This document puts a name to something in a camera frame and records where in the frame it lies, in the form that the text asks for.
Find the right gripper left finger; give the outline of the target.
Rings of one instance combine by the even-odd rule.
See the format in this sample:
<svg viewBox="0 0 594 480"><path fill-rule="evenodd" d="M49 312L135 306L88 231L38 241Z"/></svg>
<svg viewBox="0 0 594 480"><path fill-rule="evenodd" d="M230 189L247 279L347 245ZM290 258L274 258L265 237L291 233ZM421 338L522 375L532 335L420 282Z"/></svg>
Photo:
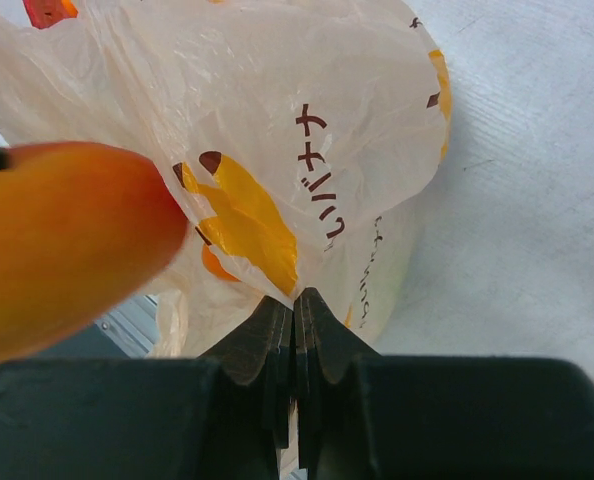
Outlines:
<svg viewBox="0 0 594 480"><path fill-rule="evenodd" d="M291 320L265 298L196 359L0 365L0 479L278 478Z"/></svg>

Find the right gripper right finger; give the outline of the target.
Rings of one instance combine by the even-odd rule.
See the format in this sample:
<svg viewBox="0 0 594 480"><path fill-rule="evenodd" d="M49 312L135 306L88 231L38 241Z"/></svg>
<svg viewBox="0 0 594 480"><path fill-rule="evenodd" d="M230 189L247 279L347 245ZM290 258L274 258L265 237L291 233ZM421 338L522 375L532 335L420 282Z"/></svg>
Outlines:
<svg viewBox="0 0 594 480"><path fill-rule="evenodd" d="M594 479L594 383L531 357L381 355L309 288L294 305L311 479Z"/></svg>

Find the red orange fake mango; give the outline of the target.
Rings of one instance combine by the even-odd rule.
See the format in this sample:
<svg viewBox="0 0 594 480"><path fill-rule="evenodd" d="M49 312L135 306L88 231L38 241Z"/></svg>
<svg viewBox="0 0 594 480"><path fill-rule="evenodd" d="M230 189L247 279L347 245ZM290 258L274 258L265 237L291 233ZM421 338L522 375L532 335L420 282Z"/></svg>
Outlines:
<svg viewBox="0 0 594 480"><path fill-rule="evenodd" d="M64 142L3 148L0 363L94 322L164 270L189 226L154 164Z"/></svg>

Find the fake watermelon slice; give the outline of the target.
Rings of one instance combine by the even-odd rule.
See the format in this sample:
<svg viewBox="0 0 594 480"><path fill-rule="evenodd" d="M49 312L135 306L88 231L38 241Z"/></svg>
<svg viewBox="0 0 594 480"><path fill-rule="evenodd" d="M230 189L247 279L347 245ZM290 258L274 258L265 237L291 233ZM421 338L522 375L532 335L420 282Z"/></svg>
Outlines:
<svg viewBox="0 0 594 480"><path fill-rule="evenodd" d="M49 28L78 15L77 8L70 0L24 0L23 5L31 25L37 29Z"/></svg>

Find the orange plastic shopping bag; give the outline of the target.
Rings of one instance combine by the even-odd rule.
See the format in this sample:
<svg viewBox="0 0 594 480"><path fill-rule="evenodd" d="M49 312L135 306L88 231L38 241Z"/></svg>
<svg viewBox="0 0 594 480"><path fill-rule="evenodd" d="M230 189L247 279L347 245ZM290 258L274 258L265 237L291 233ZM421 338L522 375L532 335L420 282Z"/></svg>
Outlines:
<svg viewBox="0 0 594 480"><path fill-rule="evenodd" d="M413 197L450 132L445 59L401 1L83 1L46 29L0 16L12 147L137 153L189 226L147 284L158 356L202 353L262 297L317 287L380 334Z"/></svg>

